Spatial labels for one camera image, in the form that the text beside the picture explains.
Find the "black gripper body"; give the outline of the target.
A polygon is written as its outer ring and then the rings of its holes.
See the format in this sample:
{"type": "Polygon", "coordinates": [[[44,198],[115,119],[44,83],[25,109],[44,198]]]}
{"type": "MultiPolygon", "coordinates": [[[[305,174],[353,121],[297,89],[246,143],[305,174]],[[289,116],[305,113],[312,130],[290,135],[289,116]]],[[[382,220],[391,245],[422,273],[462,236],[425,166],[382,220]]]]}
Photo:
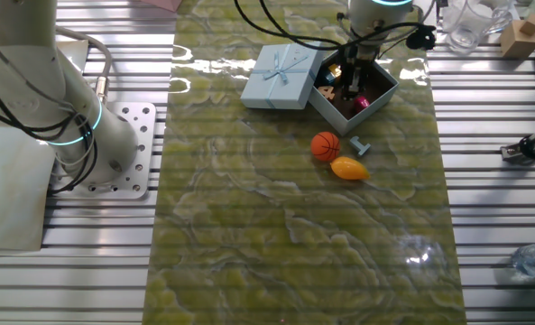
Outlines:
{"type": "Polygon", "coordinates": [[[362,66],[365,62],[369,63],[376,59],[379,54],[378,45],[351,45],[345,47],[340,55],[341,67],[362,66]]]}

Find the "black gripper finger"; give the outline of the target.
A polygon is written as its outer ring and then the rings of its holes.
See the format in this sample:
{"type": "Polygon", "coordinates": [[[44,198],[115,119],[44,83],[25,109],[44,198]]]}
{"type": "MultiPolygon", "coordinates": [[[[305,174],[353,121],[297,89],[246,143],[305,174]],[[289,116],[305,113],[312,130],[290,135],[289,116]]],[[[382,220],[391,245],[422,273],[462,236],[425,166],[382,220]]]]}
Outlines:
{"type": "Polygon", "coordinates": [[[352,89],[355,68],[352,65],[342,66],[342,99],[351,100],[356,95],[356,89],[352,89]]]}
{"type": "Polygon", "coordinates": [[[358,67],[355,69],[355,78],[356,78],[356,85],[357,85],[357,95],[363,95],[367,80],[369,79],[370,71],[372,70],[372,65],[363,65],[361,67],[358,67]]]}

